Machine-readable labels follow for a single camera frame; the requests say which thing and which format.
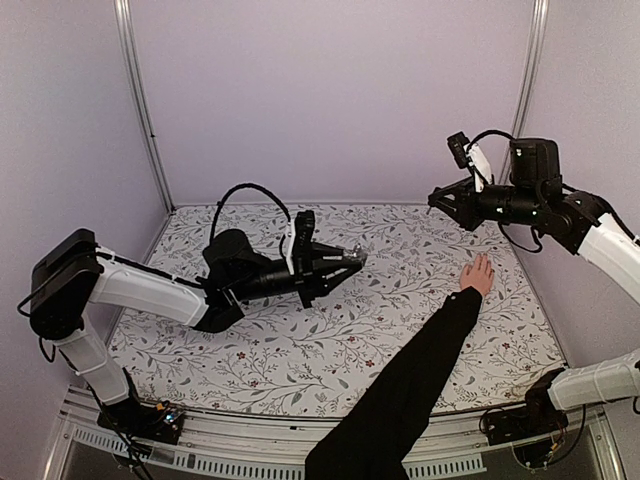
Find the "black sleeved forearm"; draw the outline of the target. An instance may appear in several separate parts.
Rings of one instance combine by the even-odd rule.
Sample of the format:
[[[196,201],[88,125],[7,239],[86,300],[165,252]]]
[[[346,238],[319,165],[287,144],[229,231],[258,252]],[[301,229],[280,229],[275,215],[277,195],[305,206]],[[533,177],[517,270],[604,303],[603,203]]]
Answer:
[[[471,287],[449,295],[306,456],[304,477],[406,479],[402,461],[426,430],[481,304]]]

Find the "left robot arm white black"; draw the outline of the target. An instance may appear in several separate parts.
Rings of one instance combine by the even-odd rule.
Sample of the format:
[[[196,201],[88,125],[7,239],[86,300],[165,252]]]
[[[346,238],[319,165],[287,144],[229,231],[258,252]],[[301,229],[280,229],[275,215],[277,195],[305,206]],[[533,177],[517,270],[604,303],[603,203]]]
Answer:
[[[189,281],[138,264],[100,246],[78,229],[32,270],[31,292],[17,306],[32,331],[63,353],[110,406],[111,419],[128,434],[148,426],[134,387],[85,317],[88,304],[108,304],[170,319],[205,333],[220,333],[241,320],[241,303],[295,292],[305,308],[361,271],[361,246],[333,247],[314,239],[315,215],[306,210],[288,225],[287,251],[271,259],[255,251],[240,229],[224,230],[203,251],[204,277]]]

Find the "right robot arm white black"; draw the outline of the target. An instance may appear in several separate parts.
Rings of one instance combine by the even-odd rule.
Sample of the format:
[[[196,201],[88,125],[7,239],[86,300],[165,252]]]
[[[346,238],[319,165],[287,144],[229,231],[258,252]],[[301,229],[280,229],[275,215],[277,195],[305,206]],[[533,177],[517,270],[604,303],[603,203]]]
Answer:
[[[485,221],[499,227],[524,225],[539,240],[548,235],[569,253],[604,272],[631,298],[639,297],[639,238],[604,198],[566,185],[558,145],[542,138],[509,139],[511,173],[506,185],[495,182],[479,146],[458,132],[448,137],[457,166],[469,177],[437,187],[428,204],[461,228],[474,231]],[[639,353],[583,368],[554,370],[525,394],[517,427],[537,436],[552,424],[556,411],[639,398]]]

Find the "person's bare hand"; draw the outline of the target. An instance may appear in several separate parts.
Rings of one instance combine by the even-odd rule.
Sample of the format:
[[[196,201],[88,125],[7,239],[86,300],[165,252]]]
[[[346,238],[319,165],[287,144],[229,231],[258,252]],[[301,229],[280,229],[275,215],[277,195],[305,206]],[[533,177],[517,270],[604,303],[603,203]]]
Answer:
[[[482,297],[486,297],[494,284],[495,271],[489,255],[486,253],[476,256],[472,264],[467,264],[460,275],[460,290],[474,289]]]

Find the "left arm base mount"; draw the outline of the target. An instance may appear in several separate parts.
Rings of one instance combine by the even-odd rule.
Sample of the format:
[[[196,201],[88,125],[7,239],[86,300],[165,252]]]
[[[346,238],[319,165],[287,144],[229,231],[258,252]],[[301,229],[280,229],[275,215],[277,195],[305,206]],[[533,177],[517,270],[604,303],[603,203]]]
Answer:
[[[184,409],[168,400],[153,405],[141,402],[131,379],[127,396],[119,402],[106,405],[98,400],[98,425],[123,436],[177,445],[184,425]]]

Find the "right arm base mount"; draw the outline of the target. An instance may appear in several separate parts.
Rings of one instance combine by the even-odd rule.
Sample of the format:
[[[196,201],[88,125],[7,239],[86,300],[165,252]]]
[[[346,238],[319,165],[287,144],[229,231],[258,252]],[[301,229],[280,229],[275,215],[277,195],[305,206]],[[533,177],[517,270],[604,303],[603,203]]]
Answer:
[[[482,414],[479,430],[491,446],[544,436],[537,442],[515,446],[513,454],[521,466],[529,469],[551,465],[569,425],[567,415],[553,406],[548,394],[551,382],[562,372],[559,368],[542,375],[526,391],[523,406],[491,408]]]

